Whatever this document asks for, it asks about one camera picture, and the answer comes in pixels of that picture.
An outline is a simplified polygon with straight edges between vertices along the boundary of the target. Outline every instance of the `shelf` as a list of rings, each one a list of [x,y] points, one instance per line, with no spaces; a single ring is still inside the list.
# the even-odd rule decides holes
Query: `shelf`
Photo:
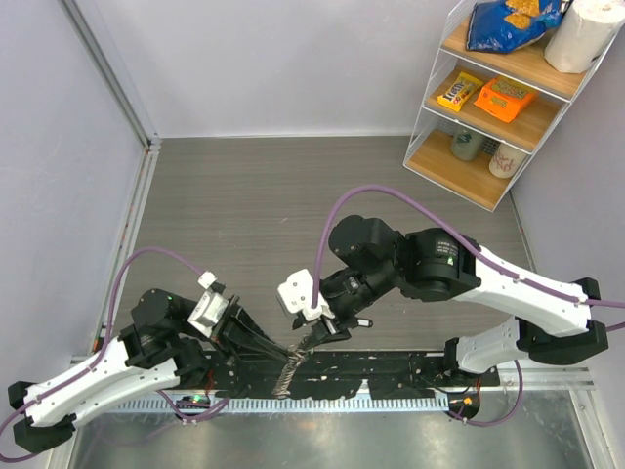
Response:
[[[570,100],[575,95],[586,73],[560,73],[550,66],[543,57],[549,37],[543,37],[511,54],[467,51],[469,20],[470,17],[462,21],[443,41],[441,48],[444,51],[491,67],[499,73],[517,78],[519,81],[554,93],[566,100]]]
[[[406,165],[487,210],[494,210],[509,179],[495,178],[488,170],[491,156],[480,152],[473,161],[462,161],[449,149],[452,137],[434,130]]]
[[[546,101],[539,95],[533,103],[521,111],[517,118],[507,124],[474,104],[479,95],[479,91],[477,91],[462,106],[459,112],[455,112],[441,106],[437,102],[437,96],[442,95],[451,86],[461,71],[466,71],[484,83],[490,79],[488,76],[475,73],[473,70],[457,66],[426,100],[426,107],[451,119],[465,122],[482,132],[492,135],[497,140],[503,140],[528,152],[533,152],[563,104]]]

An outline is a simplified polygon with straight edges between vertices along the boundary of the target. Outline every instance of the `white wall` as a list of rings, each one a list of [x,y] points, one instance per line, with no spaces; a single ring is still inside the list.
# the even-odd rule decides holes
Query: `white wall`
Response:
[[[514,197],[538,271],[575,280],[594,277],[604,299],[625,301],[625,33],[562,123],[528,166]],[[595,308],[606,324],[625,310]],[[625,441],[623,356],[625,329],[609,335],[610,348],[591,360],[591,372]]]
[[[0,2],[0,76],[4,419],[11,383],[87,352],[142,149],[58,2]],[[23,454],[11,428],[0,448]]]
[[[98,0],[161,137],[410,133],[456,3]]]

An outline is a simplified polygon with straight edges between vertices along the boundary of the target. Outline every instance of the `wooden floor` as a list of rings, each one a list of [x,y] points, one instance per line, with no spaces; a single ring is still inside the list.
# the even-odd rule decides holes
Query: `wooden floor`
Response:
[[[441,189],[401,166],[407,139],[279,138],[171,140],[162,147],[139,231],[137,247],[159,245],[214,272],[227,293],[278,342],[291,331],[275,299],[277,286],[303,268],[313,268],[321,227],[334,201],[363,184],[394,187],[424,203],[444,220],[495,254],[527,267],[521,235],[506,197],[494,214]],[[368,193],[353,199],[342,216],[379,217],[403,232],[431,223],[401,202]],[[329,253],[324,276],[342,267]],[[195,276],[158,255],[131,268],[116,329],[153,287],[198,298]],[[373,329],[354,332],[333,348],[440,349],[444,341],[506,320],[485,307],[454,301],[422,304],[394,292],[361,314]]]

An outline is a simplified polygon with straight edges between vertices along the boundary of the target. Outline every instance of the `white mug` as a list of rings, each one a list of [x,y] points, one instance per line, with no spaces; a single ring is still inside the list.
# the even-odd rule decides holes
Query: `white mug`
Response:
[[[488,169],[497,178],[511,178],[517,172],[526,156],[527,153],[520,149],[501,144],[490,159]]]

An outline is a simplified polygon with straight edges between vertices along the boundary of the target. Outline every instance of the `orange snack box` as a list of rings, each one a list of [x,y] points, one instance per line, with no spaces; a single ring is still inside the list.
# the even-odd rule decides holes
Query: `orange snack box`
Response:
[[[512,122],[537,96],[533,88],[498,76],[481,88],[475,105],[504,122]]]

